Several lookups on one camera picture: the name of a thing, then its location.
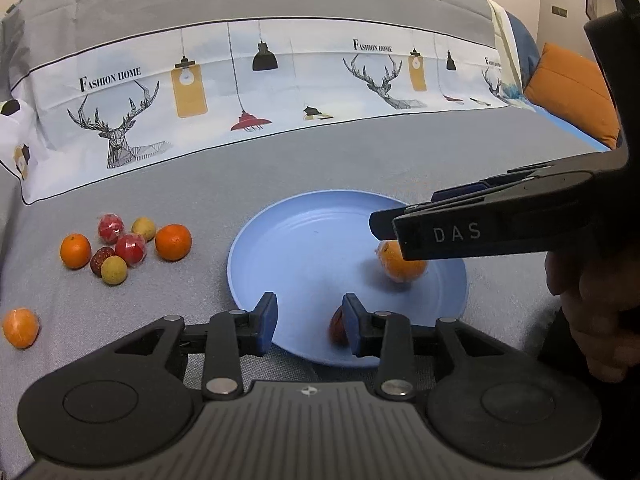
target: pillow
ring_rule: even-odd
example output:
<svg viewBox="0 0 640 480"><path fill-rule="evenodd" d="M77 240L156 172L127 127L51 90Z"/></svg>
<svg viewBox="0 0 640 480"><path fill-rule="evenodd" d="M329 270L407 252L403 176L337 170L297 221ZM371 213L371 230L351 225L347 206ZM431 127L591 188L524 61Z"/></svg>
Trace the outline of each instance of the pillow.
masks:
<svg viewBox="0 0 640 480"><path fill-rule="evenodd" d="M513 14L507 11L513 37L516 39L516 49L520 60L520 75L522 76L522 87L526 88L536 67L540 62L540 51L536 45L536 40L522 23Z"/></svg>
<svg viewBox="0 0 640 480"><path fill-rule="evenodd" d="M526 97L613 149L620 131L616 109L598 65L545 43Z"/></svg>

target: human hand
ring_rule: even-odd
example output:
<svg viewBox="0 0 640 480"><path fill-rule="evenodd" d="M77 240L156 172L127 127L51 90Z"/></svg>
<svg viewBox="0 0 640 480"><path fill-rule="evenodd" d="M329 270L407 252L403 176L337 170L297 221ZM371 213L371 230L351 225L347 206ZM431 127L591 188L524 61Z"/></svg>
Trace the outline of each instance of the human hand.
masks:
<svg viewBox="0 0 640 480"><path fill-rule="evenodd" d="M640 335L619 324L620 312L640 305L640 247L606 259L549 252L545 270L549 291L560 296L591 375L607 383L622 381L640 364Z"/></svg>

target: pendant lamp illustration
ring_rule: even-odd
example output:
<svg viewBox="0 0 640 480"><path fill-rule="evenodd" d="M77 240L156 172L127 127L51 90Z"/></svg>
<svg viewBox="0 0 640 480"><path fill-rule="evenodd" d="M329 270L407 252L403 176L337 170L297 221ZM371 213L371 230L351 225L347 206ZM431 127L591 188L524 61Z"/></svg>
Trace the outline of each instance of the pendant lamp illustration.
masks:
<svg viewBox="0 0 640 480"><path fill-rule="evenodd" d="M9 99L4 103L0 103L0 115L10 116L20 111L20 102L18 99Z"/></svg>
<svg viewBox="0 0 640 480"><path fill-rule="evenodd" d="M234 69L234 82L236 83L236 96L238 96L238 103L240 104L240 109L242 110L242 114L240 115L238 122L231 127L231 131L245 130L247 132L254 132L256 130L261 130L263 124L271 124L271 121L268 119L259 119L256 116L251 115L246 111L244 111L244 107L242 106L242 101L240 100L240 91L238 89L238 76L236 75L236 62L234 60L234 51L231 48L231 32L229 31L229 22L226 22L226 35L229 38L229 54L231 55L231 66Z"/></svg>
<svg viewBox="0 0 640 480"><path fill-rule="evenodd" d="M437 74L438 74L438 89L440 90L440 93L450 103L456 103L456 104L459 104L459 105L463 104L464 101L462 99L458 99L456 97L448 96L442 91L442 84L440 83L440 58L438 58L438 49L436 48L436 35L435 34L433 35L433 50L436 53L436 71L437 71ZM447 53L447 64L449 63L449 59L450 59L449 54L450 53Z"/></svg>
<svg viewBox="0 0 640 480"><path fill-rule="evenodd" d="M312 121L313 119L333 119L334 116L329 115L329 114L323 114L322 112L318 111L317 108L313 108L311 106L308 106L304 109L304 113L305 113L305 121Z"/></svg>
<svg viewBox="0 0 640 480"><path fill-rule="evenodd" d="M489 103L485 103L484 101L481 101L480 99L473 99L472 97L470 97L469 99L471 99L475 103L478 103L479 105L491 106Z"/></svg>
<svg viewBox="0 0 640 480"><path fill-rule="evenodd" d="M254 70L274 70L278 67L278 60L269 51L267 44L262 40L262 27L260 26L260 20L258 20L258 35L260 36L260 43L258 43L258 54L254 56Z"/></svg>
<svg viewBox="0 0 640 480"><path fill-rule="evenodd" d="M31 158L29 147L26 144L16 146L14 150L15 169L18 170L23 180L27 180L28 164Z"/></svg>
<svg viewBox="0 0 640 480"><path fill-rule="evenodd" d="M180 30L182 60L171 70L171 82L174 86L175 109L181 119L207 113L207 100L204 95L202 72L194 60L184 54L184 37Z"/></svg>
<svg viewBox="0 0 640 480"><path fill-rule="evenodd" d="M424 79L424 59L415 47L409 54L409 78L416 92L426 92L427 83Z"/></svg>
<svg viewBox="0 0 640 480"><path fill-rule="evenodd" d="M453 61L450 50L447 50L447 70L457 70L456 62Z"/></svg>
<svg viewBox="0 0 640 480"><path fill-rule="evenodd" d="M298 92L302 94L303 92L300 89L300 86L298 86L298 74L296 73L296 55L293 52L293 45L291 44L291 38L289 38L289 49L291 50L291 67L293 68L293 79L296 81L296 88L298 89ZM305 109L303 110L303 112L305 113L305 116L303 117L305 121L313 121L313 120L322 121L324 119L334 118L334 116L332 115L323 114L317 108L313 108L312 106L309 106L306 103L306 100L305 100Z"/></svg>

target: blue plate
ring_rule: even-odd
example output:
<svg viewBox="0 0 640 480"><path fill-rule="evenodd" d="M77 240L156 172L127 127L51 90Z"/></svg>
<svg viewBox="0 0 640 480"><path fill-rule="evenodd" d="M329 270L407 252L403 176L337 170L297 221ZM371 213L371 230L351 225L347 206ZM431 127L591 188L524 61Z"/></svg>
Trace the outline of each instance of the blue plate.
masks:
<svg viewBox="0 0 640 480"><path fill-rule="evenodd" d="M265 291L278 297L273 342L316 363L372 367L375 357L357 358L328 338L332 315L347 292L369 312L391 310L412 323L433 326L439 317L459 317L466 304L462 260L434 260L411 284L383 272L369 230L369 215L404 204L351 190L305 193L258 213L238 233L226 266L238 308L253 310Z"/></svg>

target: red lamp illustration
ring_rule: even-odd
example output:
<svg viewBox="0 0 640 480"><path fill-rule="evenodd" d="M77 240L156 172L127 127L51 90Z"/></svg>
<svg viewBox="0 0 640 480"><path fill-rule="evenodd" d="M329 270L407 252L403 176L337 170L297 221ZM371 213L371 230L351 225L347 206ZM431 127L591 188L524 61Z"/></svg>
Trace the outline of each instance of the red lamp illustration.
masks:
<svg viewBox="0 0 640 480"><path fill-rule="evenodd" d="M231 47L231 32L229 31L229 22L226 22L226 35L229 38L229 54L231 55L231 66L234 69L234 82L236 83L236 96L238 96L238 103L240 104L240 109L242 110L242 115L236 124L231 127L231 131L234 130L245 130L247 132L254 132L256 130L261 130L263 124L271 124L271 121L268 119L258 118L250 113L247 113L242 106L242 101L240 100L240 91L238 89L238 76L236 75L236 62L234 60L234 51Z"/></svg>

